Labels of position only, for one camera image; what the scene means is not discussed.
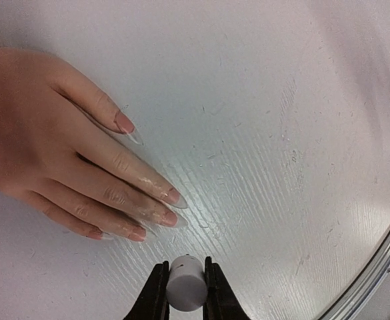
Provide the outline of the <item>mannequin hand with long nails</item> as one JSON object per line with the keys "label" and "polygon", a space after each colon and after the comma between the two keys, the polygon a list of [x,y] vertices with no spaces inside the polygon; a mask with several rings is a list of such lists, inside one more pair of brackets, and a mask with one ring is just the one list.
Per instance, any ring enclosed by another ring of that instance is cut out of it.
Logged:
{"label": "mannequin hand with long nails", "polygon": [[0,191],[70,231],[143,242],[144,222],[180,227],[187,207],[166,178],[120,144],[132,121],[61,59],[0,48]]}

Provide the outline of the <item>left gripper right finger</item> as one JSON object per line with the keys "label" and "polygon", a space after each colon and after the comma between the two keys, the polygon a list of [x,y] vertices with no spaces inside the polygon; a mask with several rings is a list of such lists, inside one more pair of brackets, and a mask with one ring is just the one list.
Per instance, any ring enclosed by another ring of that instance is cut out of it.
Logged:
{"label": "left gripper right finger", "polygon": [[207,300],[203,306],[203,318],[208,320],[248,320],[220,265],[205,259]]}

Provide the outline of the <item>white nail polish cap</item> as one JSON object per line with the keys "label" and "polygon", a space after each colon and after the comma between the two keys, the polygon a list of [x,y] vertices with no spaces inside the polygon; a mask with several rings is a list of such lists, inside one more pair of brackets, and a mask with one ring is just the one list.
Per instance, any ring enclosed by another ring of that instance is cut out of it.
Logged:
{"label": "white nail polish cap", "polygon": [[207,300],[203,264],[197,258],[183,255],[171,266],[166,286],[166,298],[172,308],[192,312],[201,308]]}

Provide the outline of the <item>aluminium front rail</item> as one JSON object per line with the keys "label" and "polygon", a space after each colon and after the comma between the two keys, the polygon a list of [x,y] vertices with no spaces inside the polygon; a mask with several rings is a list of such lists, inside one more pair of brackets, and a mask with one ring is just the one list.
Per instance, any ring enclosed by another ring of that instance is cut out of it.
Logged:
{"label": "aluminium front rail", "polygon": [[354,319],[390,273],[390,230],[360,274],[319,320]]}

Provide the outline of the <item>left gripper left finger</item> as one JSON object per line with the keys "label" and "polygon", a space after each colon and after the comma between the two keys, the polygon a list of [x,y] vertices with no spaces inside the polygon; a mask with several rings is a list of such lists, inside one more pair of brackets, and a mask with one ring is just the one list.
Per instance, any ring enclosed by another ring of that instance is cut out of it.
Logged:
{"label": "left gripper left finger", "polygon": [[168,261],[156,264],[123,320],[169,320],[169,303],[166,298],[169,274]]}

